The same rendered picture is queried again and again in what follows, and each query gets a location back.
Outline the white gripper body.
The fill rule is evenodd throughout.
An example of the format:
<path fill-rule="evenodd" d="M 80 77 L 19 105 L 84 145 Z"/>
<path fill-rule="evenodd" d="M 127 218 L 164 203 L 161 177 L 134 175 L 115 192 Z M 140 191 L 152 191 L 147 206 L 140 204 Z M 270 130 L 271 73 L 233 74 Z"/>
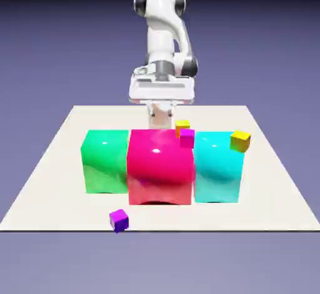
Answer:
<path fill-rule="evenodd" d="M 173 101 L 191 103 L 195 97 L 192 77 L 168 75 L 168 80 L 158 81 L 154 74 L 138 74 L 131 77 L 129 98 L 133 101 Z"/>

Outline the large pink box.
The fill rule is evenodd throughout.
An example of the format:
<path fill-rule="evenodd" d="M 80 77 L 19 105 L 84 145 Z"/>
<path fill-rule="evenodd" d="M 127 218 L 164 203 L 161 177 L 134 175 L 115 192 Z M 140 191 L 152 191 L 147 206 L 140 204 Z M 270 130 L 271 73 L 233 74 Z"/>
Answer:
<path fill-rule="evenodd" d="M 174 129 L 133 129 L 127 151 L 130 205 L 190 205 L 193 150 L 180 146 Z"/>

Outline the large cyan box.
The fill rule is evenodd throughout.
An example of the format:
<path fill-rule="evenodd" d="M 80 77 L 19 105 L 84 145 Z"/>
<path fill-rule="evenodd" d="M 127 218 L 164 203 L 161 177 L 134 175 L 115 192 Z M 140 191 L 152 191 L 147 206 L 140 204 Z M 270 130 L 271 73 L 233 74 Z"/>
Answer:
<path fill-rule="evenodd" d="M 195 201 L 237 203 L 244 154 L 230 149 L 231 132 L 197 131 Z"/>

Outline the small yellow cube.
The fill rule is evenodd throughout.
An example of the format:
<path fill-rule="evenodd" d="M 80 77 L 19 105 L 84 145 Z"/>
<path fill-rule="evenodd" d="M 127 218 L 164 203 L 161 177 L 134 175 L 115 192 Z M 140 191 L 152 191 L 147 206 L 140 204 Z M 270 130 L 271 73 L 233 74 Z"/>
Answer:
<path fill-rule="evenodd" d="M 234 131 L 230 136 L 230 149 L 245 153 L 251 142 L 251 134 L 240 130 Z"/>
<path fill-rule="evenodd" d="M 176 137 L 180 137 L 181 129 L 189 129 L 190 124 L 188 120 L 176 120 L 175 121 L 175 132 Z"/>

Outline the small purple cube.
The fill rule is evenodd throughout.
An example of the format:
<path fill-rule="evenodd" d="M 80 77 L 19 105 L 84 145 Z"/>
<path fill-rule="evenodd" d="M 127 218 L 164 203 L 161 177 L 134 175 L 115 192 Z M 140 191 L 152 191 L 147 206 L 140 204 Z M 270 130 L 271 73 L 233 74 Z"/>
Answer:
<path fill-rule="evenodd" d="M 109 219 L 115 233 L 125 231 L 129 228 L 129 217 L 123 209 L 111 212 Z"/>

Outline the small magenta cube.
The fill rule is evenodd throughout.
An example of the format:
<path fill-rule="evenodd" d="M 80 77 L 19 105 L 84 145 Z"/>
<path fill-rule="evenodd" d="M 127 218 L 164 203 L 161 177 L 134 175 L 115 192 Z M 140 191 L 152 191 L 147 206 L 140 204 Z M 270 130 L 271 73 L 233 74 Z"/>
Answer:
<path fill-rule="evenodd" d="M 195 142 L 195 130 L 182 128 L 180 130 L 179 141 L 181 147 L 193 149 Z"/>

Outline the large green box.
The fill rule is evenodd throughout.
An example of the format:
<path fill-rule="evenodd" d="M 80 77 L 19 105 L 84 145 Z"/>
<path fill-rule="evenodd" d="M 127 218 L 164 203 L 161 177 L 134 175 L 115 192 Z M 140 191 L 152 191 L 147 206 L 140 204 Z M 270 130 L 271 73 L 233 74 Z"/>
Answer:
<path fill-rule="evenodd" d="M 126 194 L 128 130 L 89 130 L 81 146 L 86 192 Z"/>

